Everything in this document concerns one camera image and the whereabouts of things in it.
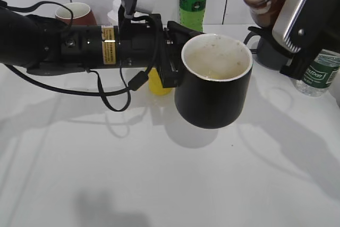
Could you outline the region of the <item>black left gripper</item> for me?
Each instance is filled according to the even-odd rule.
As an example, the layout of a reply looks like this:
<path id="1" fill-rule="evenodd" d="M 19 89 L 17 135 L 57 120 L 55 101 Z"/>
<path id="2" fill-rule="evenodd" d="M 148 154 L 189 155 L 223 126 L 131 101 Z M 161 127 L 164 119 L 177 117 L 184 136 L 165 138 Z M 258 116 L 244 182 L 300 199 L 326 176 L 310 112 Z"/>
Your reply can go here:
<path id="1" fill-rule="evenodd" d="M 168 21 L 164 28 L 159 14 L 142 15 L 128 19 L 118 16 L 116 59 L 126 68 L 144 68 L 127 84 L 140 88 L 156 69 L 163 88 L 179 85 L 179 47 L 176 41 L 188 41 L 204 32 L 192 30 L 175 21 Z"/>

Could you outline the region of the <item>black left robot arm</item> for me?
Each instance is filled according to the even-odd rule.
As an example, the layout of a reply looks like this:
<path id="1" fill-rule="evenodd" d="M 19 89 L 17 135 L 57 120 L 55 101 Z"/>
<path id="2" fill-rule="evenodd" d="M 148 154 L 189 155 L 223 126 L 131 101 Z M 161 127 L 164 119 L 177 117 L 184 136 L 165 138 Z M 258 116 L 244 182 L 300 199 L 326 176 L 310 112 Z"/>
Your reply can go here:
<path id="1" fill-rule="evenodd" d="M 155 68 L 164 88 L 179 83 L 184 44 L 199 34 L 159 14 L 135 16 L 121 5 L 117 26 L 76 26 L 34 15 L 39 7 L 1 2 L 1 63 L 39 76 L 91 69 Z"/>

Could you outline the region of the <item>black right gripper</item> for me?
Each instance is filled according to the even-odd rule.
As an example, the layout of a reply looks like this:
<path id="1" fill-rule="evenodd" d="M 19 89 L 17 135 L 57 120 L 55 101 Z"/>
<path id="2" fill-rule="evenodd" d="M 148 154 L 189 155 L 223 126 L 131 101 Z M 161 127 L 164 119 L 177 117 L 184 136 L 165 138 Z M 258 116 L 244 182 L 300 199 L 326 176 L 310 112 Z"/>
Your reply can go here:
<path id="1" fill-rule="evenodd" d="M 321 47 L 317 44 L 313 44 L 306 49 L 301 49 L 297 53 L 291 53 L 286 50 L 285 55 L 290 61 L 287 65 L 283 66 L 279 72 L 289 78 L 301 80 L 307 68 L 312 64 L 320 51 Z"/>

